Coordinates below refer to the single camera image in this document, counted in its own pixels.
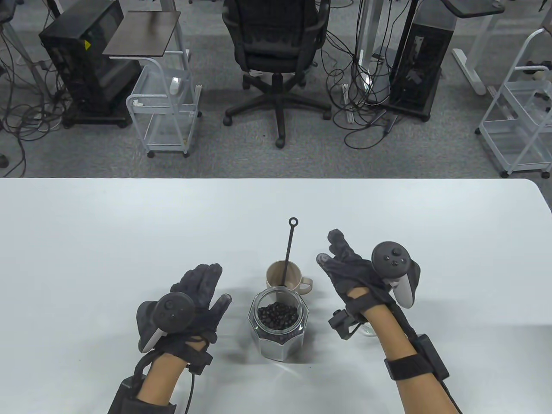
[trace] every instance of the stirring stick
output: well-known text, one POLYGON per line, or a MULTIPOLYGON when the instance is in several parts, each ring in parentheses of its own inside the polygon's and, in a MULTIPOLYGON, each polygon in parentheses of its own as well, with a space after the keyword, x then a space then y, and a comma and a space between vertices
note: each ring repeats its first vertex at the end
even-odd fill
POLYGON ((295 217, 292 217, 289 219, 289 239, 288 239, 288 251, 285 254, 285 262, 284 262, 284 274, 282 274, 282 283, 281 286, 285 286, 285 278, 287 277, 288 273, 288 264, 289 264, 289 251, 291 250, 291 241, 293 240, 293 230, 297 227, 297 224, 299 224, 299 220, 295 217))

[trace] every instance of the forearm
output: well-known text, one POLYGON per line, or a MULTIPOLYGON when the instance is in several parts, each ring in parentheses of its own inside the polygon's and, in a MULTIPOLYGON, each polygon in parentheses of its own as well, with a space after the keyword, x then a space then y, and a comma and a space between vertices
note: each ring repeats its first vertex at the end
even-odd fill
POLYGON ((153 405, 168 405, 187 362, 170 354, 155 360, 136 399, 153 405))
MULTIPOLYGON (((356 291, 352 296, 360 296, 366 291, 356 291)), ((364 316, 378 335, 388 360, 416 354, 416 350, 387 306, 372 307, 364 316)), ((433 374, 419 375, 396 383, 406 414, 458 414, 433 374)))

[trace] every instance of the black glove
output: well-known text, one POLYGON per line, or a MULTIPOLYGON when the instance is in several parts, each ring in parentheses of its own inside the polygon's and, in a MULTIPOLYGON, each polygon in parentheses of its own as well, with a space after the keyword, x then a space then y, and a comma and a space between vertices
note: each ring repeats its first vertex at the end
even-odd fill
POLYGON ((330 277, 350 315, 365 320, 362 312, 376 305, 395 303, 389 294, 391 286, 376 273, 370 260, 363 259, 351 249, 343 233, 337 229, 330 231, 328 241, 334 257, 320 253, 316 256, 316 262, 330 277), (368 288, 370 292, 352 299, 347 294, 354 288, 368 288))
POLYGON ((171 292, 185 293, 193 300, 195 314, 190 325, 184 331, 162 337, 155 345, 155 349, 189 362, 190 371, 192 371, 192 366, 200 367, 203 370, 203 367, 209 365, 213 358, 207 354, 207 347, 198 352, 186 342, 200 342, 194 337, 201 337, 207 342, 207 346, 215 343, 217 340, 216 329, 232 302, 232 297, 229 294, 224 294, 209 309, 221 274, 222 267, 218 263, 210 266, 200 264, 194 270, 187 271, 180 282, 171 287, 171 292))

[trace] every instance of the beige mug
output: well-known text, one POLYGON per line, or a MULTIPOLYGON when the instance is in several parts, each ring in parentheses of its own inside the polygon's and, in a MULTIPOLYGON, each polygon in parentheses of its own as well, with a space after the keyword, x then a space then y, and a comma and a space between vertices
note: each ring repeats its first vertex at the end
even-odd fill
MULTIPOLYGON (((267 287, 280 286, 284 274, 284 260, 279 260, 270 265, 267 269, 267 287)), ((293 262, 288 262, 288 270, 285 278, 285 286, 288 289, 295 290, 300 295, 305 295, 312 290, 312 279, 304 278, 301 270, 293 262)))

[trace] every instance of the white metal cart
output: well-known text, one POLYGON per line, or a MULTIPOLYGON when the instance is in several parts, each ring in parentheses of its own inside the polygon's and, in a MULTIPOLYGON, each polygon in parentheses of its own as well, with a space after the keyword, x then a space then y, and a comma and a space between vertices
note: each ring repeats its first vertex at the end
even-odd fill
POLYGON ((201 85, 195 85, 179 30, 180 12, 127 12, 104 54, 111 59, 145 62, 126 106, 147 156, 155 151, 182 151, 189 156, 201 85), (179 50, 166 50, 172 35, 179 50), (177 55, 181 69, 164 64, 177 55), (140 115, 145 114, 146 122, 140 115))
POLYGON ((546 66, 518 66, 531 41, 541 33, 549 35, 547 29, 542 28, 527 38, 475 130, 476 134, 483 135, 504 168, 500 174, 502 178, 516 171, 534 170, 540 170, 543 178, 550 178, 552 154, 548 141, 552 137, 552 84, 546 79, 511 81, 512 75, 520 71, 549 72, 546 66))

